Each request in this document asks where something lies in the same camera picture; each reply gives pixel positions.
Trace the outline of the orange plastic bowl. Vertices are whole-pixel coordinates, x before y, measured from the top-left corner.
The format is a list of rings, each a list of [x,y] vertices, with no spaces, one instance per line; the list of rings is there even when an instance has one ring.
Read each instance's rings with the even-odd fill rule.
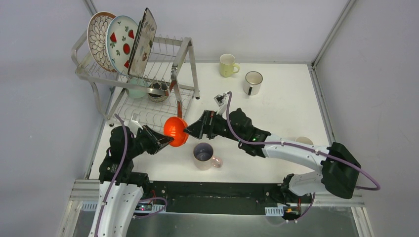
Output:
[[[179,117],[170,117],[164,124],[164,135],[173,138],[169,145],[172,147],[180,147],[186,143],[189,135],[184,132],[187,127],[185,120]]]

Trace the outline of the floral petal brown-rim plate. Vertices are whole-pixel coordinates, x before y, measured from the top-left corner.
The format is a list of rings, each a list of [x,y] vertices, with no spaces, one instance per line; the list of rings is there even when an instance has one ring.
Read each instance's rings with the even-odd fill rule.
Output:
[[[102,11],[94,14],[88,24],[87,41],[91,55],[95,62],[104,70],[115,72],[111,65],[106,50],[106,33],[110,22],[115,15]]]

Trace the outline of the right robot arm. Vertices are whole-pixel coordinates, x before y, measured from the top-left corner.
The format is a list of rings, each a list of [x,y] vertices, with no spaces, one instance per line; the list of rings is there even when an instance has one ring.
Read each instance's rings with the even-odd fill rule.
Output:
[[[228,138],[237,141],[239,149],[253,157],[278,158],[312,169],[303,175],[286,176],[280,189],[281,198],[286,202],[307,193],[325,191],[344,199],[353,196],[361,165],[341,143],[334,142],[326,147],[280,138],[253,126],[241,109],[230,112],[228,119],[205,110],[184,132],[197,139],[203,136]]]

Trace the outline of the mint green bowl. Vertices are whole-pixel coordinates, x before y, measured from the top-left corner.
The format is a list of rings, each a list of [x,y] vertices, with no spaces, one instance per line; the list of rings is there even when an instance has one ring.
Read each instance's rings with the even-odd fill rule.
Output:
[[[149,86],[147,81],[145,81],[143,79],[137,79],[137,78],[132,78],[129,81],[129,83],[134,84],[134,85],[138,85],[138,86],[143,86],[143,87],[148,87]],[[136,90],[136,89],[129,89],[128,90],[128,96],[130,98],[133,98],[133,99],[139,99],[139,98],[142,98],[146,95],[147,95],[147,92],[145,92],[143,90]]]

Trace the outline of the square flower pattern plate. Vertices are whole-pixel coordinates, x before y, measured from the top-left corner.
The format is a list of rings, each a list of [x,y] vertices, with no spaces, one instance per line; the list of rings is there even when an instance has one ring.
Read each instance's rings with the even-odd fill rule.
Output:
[[[133,51],[129,58],[128,75],[143,77],[156,35],[157,23],[149,8],[145,8],[141,24],[134,38]]]

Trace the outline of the pink iridescent mug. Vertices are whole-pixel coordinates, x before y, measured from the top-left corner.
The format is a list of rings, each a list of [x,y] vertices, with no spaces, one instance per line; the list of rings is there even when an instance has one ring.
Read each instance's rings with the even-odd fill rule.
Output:
[[[199,170],[223,166],[223,160],[214,155],[214,149],[209,143],[197,144],[193,149],[193,157],[194,164]]]

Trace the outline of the watermelon pattern round plate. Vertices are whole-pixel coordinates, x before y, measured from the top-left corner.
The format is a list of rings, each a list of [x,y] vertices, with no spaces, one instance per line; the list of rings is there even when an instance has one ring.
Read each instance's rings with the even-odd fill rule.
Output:
[[[128,74],[138,24],[128,16],[117,16],[111,20],[106,32],[106,50],[112,68],[119,74]]]

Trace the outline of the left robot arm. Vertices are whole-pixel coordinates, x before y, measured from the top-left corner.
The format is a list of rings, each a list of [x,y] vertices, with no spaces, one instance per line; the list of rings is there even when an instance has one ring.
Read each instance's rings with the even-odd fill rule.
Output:
[[[136,134],[125,125],[111,130],[110,146],[99,167],[98,207],[90,237],[126,236],[135,208],[151,192],[148,175],[133,171],[133,159],[143,153],[154,155],[173,140],[146,125]]]

